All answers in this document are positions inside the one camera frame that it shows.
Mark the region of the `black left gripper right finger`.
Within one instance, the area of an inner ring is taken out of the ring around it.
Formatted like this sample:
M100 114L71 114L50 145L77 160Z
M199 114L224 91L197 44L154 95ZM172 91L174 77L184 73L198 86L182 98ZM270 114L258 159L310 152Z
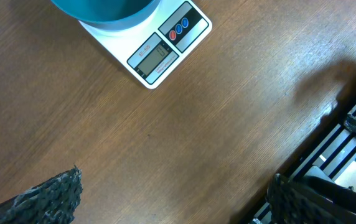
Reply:
M275 174L267 201L274 223L356 224L356 192L319 177L296 182Z

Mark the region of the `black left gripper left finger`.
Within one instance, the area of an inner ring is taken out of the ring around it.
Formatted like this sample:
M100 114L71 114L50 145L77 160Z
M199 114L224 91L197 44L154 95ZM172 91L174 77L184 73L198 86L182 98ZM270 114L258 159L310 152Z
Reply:
M71 223L83 192L77 167L0 203L0 223Z

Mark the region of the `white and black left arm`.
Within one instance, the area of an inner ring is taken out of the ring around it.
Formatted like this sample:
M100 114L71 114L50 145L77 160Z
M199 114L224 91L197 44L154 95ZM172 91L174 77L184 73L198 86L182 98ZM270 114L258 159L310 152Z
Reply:
M0 223L71 223L80 204L77 167L0 204ZM266 200L272 223L356 223L356 192L318 176L295 182L275 174Z

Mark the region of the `white digital kitchen scale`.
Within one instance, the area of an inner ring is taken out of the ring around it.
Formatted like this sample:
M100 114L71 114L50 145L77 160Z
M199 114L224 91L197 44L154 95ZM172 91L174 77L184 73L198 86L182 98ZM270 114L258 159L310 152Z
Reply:
M128 29L81 25L148 89L158 87L212 30L211 20L190 0L160 1Z

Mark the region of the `blue-grey plastic bowl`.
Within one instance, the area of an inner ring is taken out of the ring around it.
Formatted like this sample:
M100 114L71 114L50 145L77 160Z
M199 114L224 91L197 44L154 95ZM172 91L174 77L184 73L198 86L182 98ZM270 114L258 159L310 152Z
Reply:
M125 30L144 22L160 0L52 0L61 11L103 30Z

